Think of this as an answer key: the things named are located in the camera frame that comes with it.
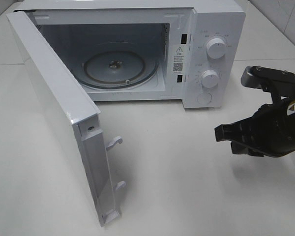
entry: white microwave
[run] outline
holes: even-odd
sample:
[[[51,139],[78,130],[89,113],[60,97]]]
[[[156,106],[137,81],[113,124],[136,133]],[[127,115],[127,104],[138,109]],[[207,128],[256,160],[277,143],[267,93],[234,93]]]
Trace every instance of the white microwave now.
[[[245,13],[233,0],[25,0],[7,15],[47,120],[82,159],[103,226],[119,216],[94,101],[219,107]]]

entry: yellow sticker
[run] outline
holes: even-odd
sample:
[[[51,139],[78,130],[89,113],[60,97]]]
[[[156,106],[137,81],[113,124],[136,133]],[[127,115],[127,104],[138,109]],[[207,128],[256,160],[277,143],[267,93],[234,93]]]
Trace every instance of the yellow sticker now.
[[[290,116],[291,114],[295,113],[295,100],[291,102],[287,107],[287,115]]]

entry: sticker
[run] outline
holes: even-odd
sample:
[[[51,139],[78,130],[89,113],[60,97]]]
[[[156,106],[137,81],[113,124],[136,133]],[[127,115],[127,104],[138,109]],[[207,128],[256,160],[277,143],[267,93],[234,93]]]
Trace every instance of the sticker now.
[[[185,70],[185,55],[188,53],[187,44],[173,45],[172,50],[172,71],[174,73],[182,74]]]
[[[287,115],[290,116],[291,114],[295,113],[295,100],[289,104],[287,107]]]

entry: microwave door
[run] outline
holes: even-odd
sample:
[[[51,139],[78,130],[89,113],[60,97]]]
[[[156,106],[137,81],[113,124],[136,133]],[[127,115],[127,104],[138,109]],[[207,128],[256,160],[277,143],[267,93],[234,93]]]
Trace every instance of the microwave door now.
[[[7,17],[44,116],[81,187],[88,196],[91,193],[100,225],[104,226],[119,216],[107,150],[122,140],[115,138],[105,145],[99,109],[27,14],[19,11]]]

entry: white knob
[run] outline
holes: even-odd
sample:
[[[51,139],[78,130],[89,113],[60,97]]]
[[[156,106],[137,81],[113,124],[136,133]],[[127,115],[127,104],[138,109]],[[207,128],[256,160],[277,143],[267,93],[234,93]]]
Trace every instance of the white knob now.
[[[201,83],[203,87],[208,89],[218,84],[218,74],[214,70],[207,70],[201,75]]]
[[[222,38],[213,38],[206,44],[206,52],[212,59],[219,59],[226,53],[226,42]]]

